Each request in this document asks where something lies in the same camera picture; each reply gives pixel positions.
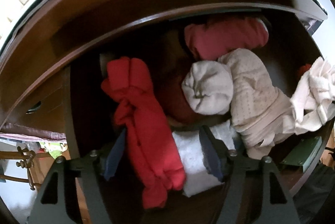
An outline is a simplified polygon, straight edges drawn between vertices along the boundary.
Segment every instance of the bolt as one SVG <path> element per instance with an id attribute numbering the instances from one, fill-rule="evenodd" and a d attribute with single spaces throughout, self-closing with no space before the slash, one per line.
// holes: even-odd
<path id="1" fill-rule="evenodd" d="M 56 158 L 56 162 L 57 162 L 58 164 L 62 163 L 62 162 L 65 161 L 65 160 L 66 160 L 66 159 L 65 159 L 64 156 L 59 156 L 59 157 Z"/>
<path id="2" fill-rule="evenodd" d="M 263 161 L 264 163 L 269 164 L 269 163 L 272 162 L 272 159 L 271 159 L 271 157 L 269 157 L 269 156 L 264 156 L 264 157 L 262 158 L 262 161 Z"/>
<path id="3" fill-rule="evenodd" d="M 228 154 L 231 157 L 236 157 L 237 156 L 237 151 L 235 149 L 230 149 L 230 150 L 228 150 Z"/>
<path id="4" fill-rule="evenodd" d="M 91 153 L 89 154 L 91 157 L 96 157 L 98 156 L 98 152 L 94 149 L 91 151 Z"/>

